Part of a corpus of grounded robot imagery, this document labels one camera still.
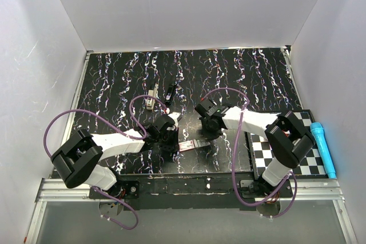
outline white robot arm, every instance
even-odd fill
[[[109,190],[116,176],[98,162],[107,157],[148,150],[164,138],[165,150],[178,150],[178,121],[180,113],[161,115],[146,127],[145,139],[131,139],[121,134],[89,134],[87,130],[74,133],[51,157],[51,161],[68,188],[86,183]],[[142,137],[137,129],[124,132],[128,136]]]
[[[281,114],[242,111],[231,105],[217,106],[210,99],[201,101],[195,110],[201,116],[202,134],[207,139],[218,138],[222,129],[238,129],[244,112],[241,130],[268,140],[275,157],[258,180],[265,193],[297,167],[315,144],[312,134],[291,111]]]

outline metal frame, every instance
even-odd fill
[[[339,223],[341,224],[346,243],[350,244],[357,243],[357,238],[353,230],[351,221],[349,220],[349,216],[345,208],[344,201],[333,200],[333,204],[336,209],[338,220]]]
[[[289,68],[289,73],[291,75],[295,91],[300,101],[301,107],[303,106],[298,89],[295,84],[295,79],[293,77],[292,68],[288,53],[284,47],[281,47],[281,52],[284,55],[286,64]],[[83,80],[86,74],[87,64],[89,63],[89,57],[92,51],[88,51],[85,58],[84,67],[77,85],[73,102],[71,104],[71,109],[77,107],[79,96],[81,93],[81,88]],[[73,119],[75,114],[70,113],[67,119],[67,124],[65,128],[64,135],[62,137],[62,143],[64,143],[71,132],[73,127]],[[353,231],[347,210],[344,206],[344,197],[337,180],[332,179],[298,179],[298,191],[297,191],[297,201],[319,201],[319,200],[332,200],[337,216],[347,243],[357,243],[355,233]],[[290,180],[292,189],[295,188],[293,180]],[[31,220],[31,225],[26,238],[26,244],[34,244],[37,241],[39,231],[41,229],[43,216],[45,214],[45,209],[47,202],[111,202],[111,199],[89,199],[89,185],[83,184],[74,189],[68,189],[61,179],[43,179],[41,186],[38,191],[36,206],[34,214]],[[288,201],[290,198],[281,198],[282,201]]]
[[[39,231],[41,230],[41,225],[43,221],[43,217],[45,215],[47,202],[37,202],[35,205],[35,209],[33,212],[32,220],[30,223],[28,235],[24,241],[24,243],[34,244],[37,242]]]

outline white wall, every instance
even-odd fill
[[[301,99],[326,131],[359,243],[366,243],[366,0],[319,0],[291,53]]]
[[[85,48],[59,0],[0,0],[0,242],[22,243],[42,177],[47,123],[70,109]],[[59,146],[65,123],[49,147]]]
[[[94,51],[291,45],[317,0],[61,0]]]

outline black and white checkered mat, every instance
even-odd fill
[[[314,121],[311,112],[309,110],[303,110],[294,112],[294,114],[303,122],[304,126],[310,130],[310,125]],[[258,178],[268,167],[274,155],[269,143],[265,141],[263,137],[250,133],[247,133],[247,137],[252,157],[254,177]],[[300,162],[300,165],[293,169],[293,173],[300,178],[328,177],[316,145]]]

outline purple cable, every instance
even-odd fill
[[[139,95],[135,98],[133,98],[130,102],[130,106],[129,106],[129,110],[130,110],[130,115],[131,115],[131,118],[134,122],[136,122],[136,124],[141,128],[141,130],[144,132],[144,135],[142,137],[134,137],[134,136],[131,136],[131,135],[127,135],[125,134],[123,131],[121,131],[119,128],[115,127],[114,125],[112,125],[110,122],[108,122],[106,119],[102,118],[101,116],[97,115],[96,113],[93,113],[92,111],[88,111],[88,110],[82,110],[82,109],[74,109],[74,110],[68,110],[68,111],[64,111],[62,113],[60,113],[59,115],[57,115],[54,119],[51,120],[51,122],[49,123],[49,125],[47,126],[46,130],[45,130],[45,134],[43,135],[43,146],[45,148],[45,151],[46,151],[46,154],[49,156],[49,158],[52,157],[49,149],[47,148],[47,135],[48,135],[48,132],[50,131],[50,128],[51,126],[53,125],[53,123],[55,123],[55,121],[62,117],[63,115],[65,114],[69,114],[69,113],[73,113],[73,112],[79,112],[79,113],[86,113],[86,114],[90,114],[91,116],[93,117],[96,117],[98,118],[99,120],[101,120],[102,122],[104,122],[106,125],[108,125],[109,127],[111,127],[113,130],[115,130],[117,133],[119,134],[122,134],[126,137],[129,137],[131,139],[144,139],[146,138],[147,136],[147,132],[145,130],[145,128],[139,123],[139,121],[137,121],[136,117],[133,115],[133,112],[132,112],[132,105],[133,105],[133,102],[136,100],[136,99],[139,99],[139,98],[152,98],[152,99],[155,99],[163,108],[164,110],[166,110],[166,106],[164,103],[162,103],[159,99],[155,98],[155,97],[152,97],[150,95]],[[136,228],[136,226],[138,225],[138,215],[136,213],[136,211],[130,206],[128,205],[126,202],[123,202],[122,200],[118,199],[118,198],[115,198],[115,197],[112,197],[111,195],[109,194],[106,194],[104,193],[103,191],[101,191],[100,189],[98,189],[97,187],[95,186],[92,186],[91,188],[93,188],[96,192],[104,195],[105,197],[109,198],[109,199],[112,199],[122,205],[124,205],[125,207],[127,207],[128,209],[130,209],[132,211],[132,213],[135,215],[136,217],[136,223],[132,226],[132,227],[129,227],[129,226],[126,226],[126,225],[123,225],[121,222],[119,222],[118,220],[114,219],[114,218],[110,218],[108,215],[103,215],[103,217],[105,217],[106,219],[108,220],[112,220],[114,223],[120,225],[122,228],[124,229],[127,229],[127,230],[132,230],[134,228]]]
[[[245,101],[246,101],[244,103],[243,107],[241,108],[241,110],[243,110],[243,111],[249,105],[249,98],[243,92],[241,92],[239,90],[236,90],[236,89],[233,89],[233,88],[228,88],[228,87],[222,87],[222,88],[214,89],[214,90],[208,92],[203,97],[203,99],[205,99],[207,96],[209,96],[214,91],[218,91],[218,90],[230,90],[230,91],[235,91],[235,92],[241,94],[245,98]],[[239,121],[239,125],[238,125],[238,130],[237,130],[236,137],[235,137],[235,142],[234,142],[234,151],[233,151],[232,164],[231,164],[231,177],[232,177],[232,182],[233,182],[233,188],[234,188],[235,196],[239,200],[239,202],[241,204],[243,204],[244,206],[256,207],[256,206],[259,206],[262,203],[266,202],[269,198],[273,197],[282,188],[283,184],[288,179],[288,176],[284,177],[282,179],[282,181],[280,182],[280,184],[274,189],[274,191],[271,192],[267,197],[265,197],[261,201],[258,201],[258,202],[255,202],[255,203],[247,203],[247,202],[245,202],[241,198],[241,196],[240,196],[240,194],[238,192],[238,188],[236,186],[236,179],[235,179],[235,159],[236,159],[236,153],[237,153],[237,145],[238,145],[239,135],[240,135],[240,132],[241,132],[241,125],[242,125],[243,115],[244,115],[244,113],[241,112],[241,114],[240,114],[240,121]],[[295,192],[294,192],[294,195],[292,197],[292,200],[291,200],[290,205],[281,214],[275,215],[274,217],[280,217],[281,215],[283,215],[284,213],[286,213],[290,209],[290,207],[292,206],[293,202],[295,201],[295,197],[296,197],[296,193],[297,193],[297,182],[296,182],[296,179],[295,179],[295,175],[291,171],[290,171],[290,173],[292,174],[292,176],[294,177],[294,180],[295,180]]]
[[[123,202],[122,200],[118,199],[118,198],[115,198],[115,197],[112,197],[111,195],[109,194],[106,194],[104,193],[103,191],[101,191],[100,189],[98,189],[97,187],[93,186],[91,187],[94,191],[96,191],[97,193],[100,193],[101,195],[104,195],[105,197],[109,198],[109,199],[113,199],[115,201],[117,201],[118,203],[124,205],[125,207],[127,207],[128,209],[131,210],[131,212],[135,215],[136,217],[136,223],[132,226],[132,227],[129,227],[129,226],[126,226],[124,224],[122,224],[120,221],[114,219],[114,218],[111,218],[109,217],[108,215],[105,215],[105,214],[102,214],[102,216],[108,220],[111,220],[113,221],[114,223],[120,225],[122,228],[126,229],[126,230],[132,230],[132,229],[135,229],[138,225],[138,215],[136,213],[136,211],[130,206],[128,205],[126,202]]]

